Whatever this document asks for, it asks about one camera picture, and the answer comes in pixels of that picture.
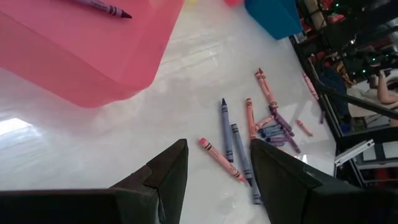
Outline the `red crayon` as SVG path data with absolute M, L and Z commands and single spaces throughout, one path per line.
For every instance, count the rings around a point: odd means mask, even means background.
M 199 145 L 204 148 L 204 150 L 218 162 L 218 164 L 225 169 L 231 176 L 233 176 L 236 180 L 240 182 L 246 182 L 244 176 L 240 173 L 240 171 L 235 168 L 232 163 L 230 163 L 218 150 L 215 148 L 207 139 L 201 138 L 199 140 Z
M 252 99 L 247 98 L 245 101 L 246 104 L 246 116 L 248 121 L 248 129 L 249 129 L 249 138 L 256 138 L 256 125 L 254 124 L 254 114 L 252 107 Z
M 273 115 L 269 115 L 255 124 L 256 130 L 261 129 L 264 125 L 274 120 Z

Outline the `black aluminium table frame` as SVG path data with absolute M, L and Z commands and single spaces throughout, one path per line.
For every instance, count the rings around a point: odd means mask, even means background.
M 370 109 L 377 113 L 380 112 L 383 116 L 392 115 L 394 118 L 398 118 L 398 112 L 383 109 L 380 106 L 372 105 L 363 100 L 356 100 L 352 96 L 342 94 L 324 85 L 319 80 L 312 62 L 309 59 L 304 59 L 301 46 L 296 43 L 295 37 L 291 35 L 289 40 L 304 72 L 311 80 L 319 96 L 318 104 L 325 113 L 325 121 L 329 125 L 336 141 L 335 157 L 360 142 L 373 139 L 375 143 L 373 147 L 358 154 L 344 164 L 338 167 L 334 165 L 333 175 L 340 180 L 364 189 L 398 190 L 398 157 L 386 158 L 383 146 L 384 143 L 398 143 L 398 128 L 383 126 L 344 133 L 341 129 L 340 119 L 338 118 L 333 101 L 352 103 L 364 109 Z

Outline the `blue crayon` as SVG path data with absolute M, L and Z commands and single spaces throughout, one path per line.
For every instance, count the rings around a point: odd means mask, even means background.
M 279 136 L 281 134 L 284 134 L 284 132 L 282 130 L 264 132 L 264 133 L 261 133 L 260 135 L 261 135 L 262 138 L 271 138 L 271 137 L 274 137 L 274 136 Z
M 252 201 L 253 204 L 255 205 L 262 205 L 263 201 L 261 198 L 261 193 L 259 191 L 259 188 L 257 186 L 256 180 L 255 178 L 252 178 Z
M 243 145 L 237 124 L 232 124 L 231 130 L 232 130 L 234 142 L 236 144 L 236 148 L 238 150 L 238 156 L 239 156 L 239 160 L 241 162 L 241 167 L 243 169 L 243 175 L 244 175 L 245 179 L 247 180 L 247 182 L 249 183 L 249 185 L 252 187 L 252 185 L 253 185 L 252 169 L 251 169 L 251 165 L 247 159 L 247 156 L 246 156 L 246 153 L 244 150 L 244 145 Z
M 274 132 L 274 131 L 280 131 L 281 130 L 281 125 L 280 124 L 275 124 L 271 126 L 266 126 L 261 129 L 258 129 L 258 133 L 268 133 L 268 132 Z
M 225 99 L 221 100 L 221 121 L 223 125 L 223 137 L 224 137 L 224 151 L 225 158 L 233 163 L 233 149 L 232 149 L 232 139 L 231 139 L 231 127 L 229 125 L 229 115 L 228 115 L 228 105 Z

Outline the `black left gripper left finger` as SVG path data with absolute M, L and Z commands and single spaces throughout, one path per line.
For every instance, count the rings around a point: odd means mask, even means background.
M 188 175 L 188 144 L 179 139 L 114 184 L 122 224 L 179 224 Z

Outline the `person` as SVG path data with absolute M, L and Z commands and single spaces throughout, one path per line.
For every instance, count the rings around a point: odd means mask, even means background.
M 358 98 L 377 106 L 387 109 L 393 109 L 398 112 L 398 90 L 389 90 L 387 85 L 387 77 L 384 71 L 381 71 L 378 76 L 371 75 L 369 82 L 369 89 L 362 90 L 358 87 L 351 87 L 347 89 L 347 95 Z M 377 115 L 376 112 L 348 103 L 348 111 L 351 117 L 370 117 Z M 391 126 L 398 127 L 398 119 L 389 118 Z

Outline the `large pink plastic bin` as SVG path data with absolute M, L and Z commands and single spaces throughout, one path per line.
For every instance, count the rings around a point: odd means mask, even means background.
M 0 0 L 0 68 L 85 108 L 152 84 L 184 0 Z

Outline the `pink crayon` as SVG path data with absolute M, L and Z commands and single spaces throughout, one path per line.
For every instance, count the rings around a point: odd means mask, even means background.
M 256 76 L 256 78 L 257 78 L 257 80 L 259 82 L 259 85 L 261 87 L 261 90 L 262 90 L 267 102 L 269 103 L 270 106 L 273 106 L 275 101 L 272 99 L 271 93 L 266 87 L 266 83 L 265 83 L 265 79 L 264 79 L 263 74 L 260 71 L 257 71 L 255 73 L 255 76 Z
M 311 93 L 311 95 L 314 97 L 314 99 L 319 100 L 319 96 L 315 90 L 314 85 L 312 84 L 311 80 L 307 76 L 305 72 L 302 72 L 303 79 L 305 80 L 305 83 L 307 84 L 307 87 Z
M 304 123 L 303 123 L 301 120 L 297 119 L 297 120 L 296 120 L 296 123 L 297 123 L 297 125 L 299 126 L 299 128 L 300 128 L 307 136 L 310 136 L 310 137 L 313 136 L 313 133 L 311 132 L 311 130 L 309 130 L 309 129 L 306 127 L 306 125 L 304 125 Z
M 269 92 L 269 95 L 270 95 L 270 98 L 271 98 L 271 102 L 270 102 L 271 107 L 277 109 L 278 108 L 277 101 L 276 101 L 275 96 L 274 96 L 274 94 L 273 94 L 273 92 L 271 90 L 271 86 L 269 85 L 269 83 L 268 83 L 268 81 L 266 79 L 266 76 L 264 75 L 264 72 L 262 71 L 261 68 L 259 68 L 259 73 L 261 74 L 261 78 L 263 79 L 265 87 L 266 87 L 267 91 Z

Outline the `blue plastic bin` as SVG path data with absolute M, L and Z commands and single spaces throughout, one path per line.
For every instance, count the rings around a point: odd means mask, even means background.
M 303 31 L 297 0 L 244 0 L 249 15 L 275 40 Z

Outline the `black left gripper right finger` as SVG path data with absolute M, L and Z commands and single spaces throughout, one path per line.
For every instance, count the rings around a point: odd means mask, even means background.
M 307 194 L 321 182 L 306 163 L 260 139 L 250 142 L 251 164 L 271 224 L 302 224 Z

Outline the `white metal bracket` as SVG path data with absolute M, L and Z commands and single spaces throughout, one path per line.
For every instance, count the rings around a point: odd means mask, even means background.
M 375 145 L 374 140 L 370 139 L 368 141 L 363 141 L 360 142 L 356 145 L 354 145 L 353 147 L 345 150 L 345 152 L 342 152 L 341 154 L 337 155 L 335 157 L 335 166 L 340 166 L 342 164 L 344 164 L 345 162 L 347 162 L 348 160 L 356 157 L 358 154 L 366 151 L 367 149 L 373 147 Z

